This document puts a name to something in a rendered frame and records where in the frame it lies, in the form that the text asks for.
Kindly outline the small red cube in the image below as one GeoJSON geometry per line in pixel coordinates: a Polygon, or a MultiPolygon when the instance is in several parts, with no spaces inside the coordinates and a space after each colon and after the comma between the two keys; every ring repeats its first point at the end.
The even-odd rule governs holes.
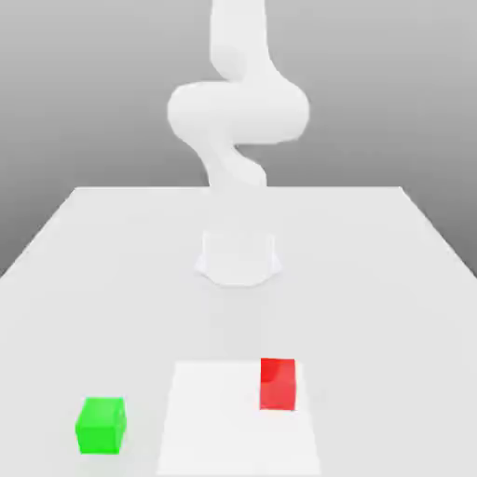
{"type": "Polygon", "coordinates": [[[293,359],[262,358],[260,408],[294,411],[296,403],[296,365],[293,359]]]}

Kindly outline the small green cube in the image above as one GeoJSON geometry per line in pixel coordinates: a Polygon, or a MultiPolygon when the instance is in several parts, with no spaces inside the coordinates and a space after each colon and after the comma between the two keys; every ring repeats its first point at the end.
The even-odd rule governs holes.
{"type": "Polygon", "coordinates": [[[122,397],[87,397],[75,422],[81,454],[118,455],[127,429],[122,397]]]}

